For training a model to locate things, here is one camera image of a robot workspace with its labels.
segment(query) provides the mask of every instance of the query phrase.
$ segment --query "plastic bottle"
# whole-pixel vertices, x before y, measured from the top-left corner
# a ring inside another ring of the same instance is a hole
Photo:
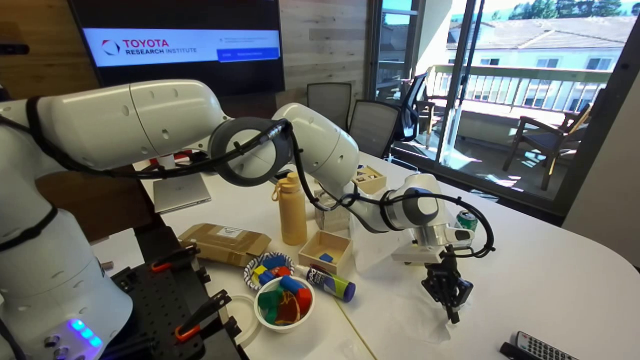
[[[274,200],[280,204],[283,242],[303,247],[307,242],[307,206],[296,173],[278,181]]]
[[[296,266],[296,272],[304,276],[312,286],[335,298],[341,298],[342,302],[350,302],[357,295],[357,284],[346,278],[300,265]]]

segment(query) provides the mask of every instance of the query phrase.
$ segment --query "balcony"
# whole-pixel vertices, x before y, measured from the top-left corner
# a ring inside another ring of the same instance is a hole
[[[446,97],[452,67],[433,67],[428,74],[428,94]],[[609,73],[590,71],[472,69],[460,120],[452,123],[457,140],[442,164],[498,186],[552,200],[578,149],[562,152],[551,188],[543,191],[544,157],[537,150],[523,147],[511,170],[503,170],[518,120],[531,117],[556,128],[564,120],[564,112],[581,112],[594,103],[609,76]],[[394,154],[417,164],[420,158],[435,160],[442,137],[438,123],[442,120],[435,120],[433,135],[422,133],[414,144],[394,147]]]

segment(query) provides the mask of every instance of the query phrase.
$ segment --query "screen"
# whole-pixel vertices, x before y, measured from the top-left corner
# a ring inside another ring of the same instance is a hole
[[[278,0],[70,0],[101,86],[194,78],[218,99],[284,90]]]

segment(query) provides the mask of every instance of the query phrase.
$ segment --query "balcony railing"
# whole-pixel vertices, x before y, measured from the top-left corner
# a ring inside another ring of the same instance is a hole
[[[431,69],[431,94],[449,94],[454,67]],[[466,100],[552,112],[578,112],[594,103],[611,73],[474,67]]]

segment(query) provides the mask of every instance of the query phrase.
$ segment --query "blue light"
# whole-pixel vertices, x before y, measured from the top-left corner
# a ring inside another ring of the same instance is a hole
[[[83,339],[92,339],[95,333],[92,333],[91,328],[85,328],[85,331],[81,333],[81,337],[83,337]]]
[[[78,331],[78,333],[83,333],[86,327],[85,327],[83,321],[72,321],[72,328]]]
[[[92,344],[95,348],[101,348],[103,340],[99,337],[95,337],[92,340],[88,340],[88,344]]]

